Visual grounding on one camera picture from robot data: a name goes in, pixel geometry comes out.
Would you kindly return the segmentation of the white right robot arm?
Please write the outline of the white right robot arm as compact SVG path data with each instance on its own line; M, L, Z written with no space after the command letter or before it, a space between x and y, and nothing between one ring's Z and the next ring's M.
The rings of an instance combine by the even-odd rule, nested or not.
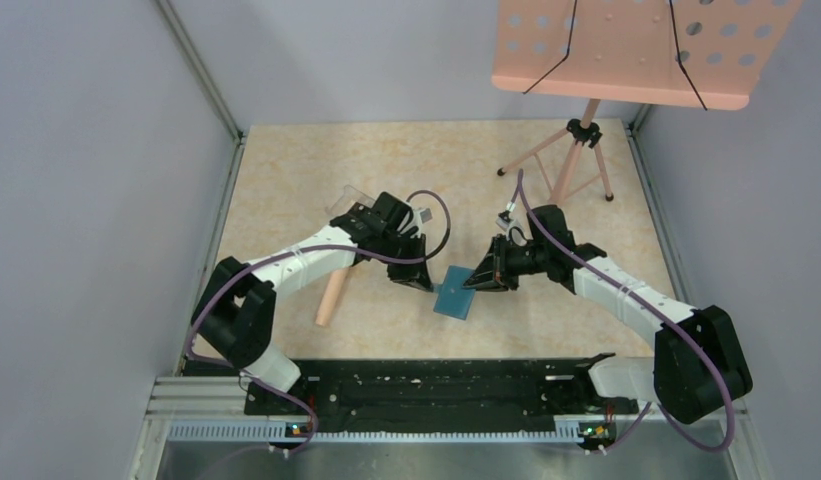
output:
M515 291L523 276L543 274L611 313L652 349L651 357L612 355L593 362L572 385L575 404L598 412L612 398L651 401L690 425L750 393L753 379L730 315L715 305L695 308L622 270L590 243L576 242L564 212L533 208L531 236L519 244L504 234L490 247L466 289Z

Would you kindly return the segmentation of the blue leather card holder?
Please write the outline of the blue leather card holder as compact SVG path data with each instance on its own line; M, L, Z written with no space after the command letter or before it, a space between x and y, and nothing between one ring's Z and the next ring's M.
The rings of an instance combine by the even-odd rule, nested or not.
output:
M465 288L464 282L474 271L467 267L451 265L446 271L443 282L435 288L437 298L433 311L457 320L465 321L474 300L475 290Z

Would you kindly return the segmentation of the clear acrylic card box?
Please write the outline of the clear acrylic card box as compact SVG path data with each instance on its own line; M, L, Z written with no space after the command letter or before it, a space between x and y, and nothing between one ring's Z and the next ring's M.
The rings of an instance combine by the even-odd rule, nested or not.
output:
M356 205L372 207L375 199L352 185L345 185L339 198L329 205L325 212L329 218L335 218L355 209Z

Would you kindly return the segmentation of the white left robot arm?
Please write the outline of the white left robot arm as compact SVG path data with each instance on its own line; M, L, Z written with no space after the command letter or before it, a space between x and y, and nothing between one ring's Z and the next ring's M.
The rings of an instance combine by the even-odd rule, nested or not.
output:
M430 218L429 210L383 192L272 255L223 259L198 301L186 346L202 337L230 366L270 386L268 398L278 410L300 410L307 397L301 371L272 340L277 305L324 276L372 259L386 264L392 282L432 290L423 230Z

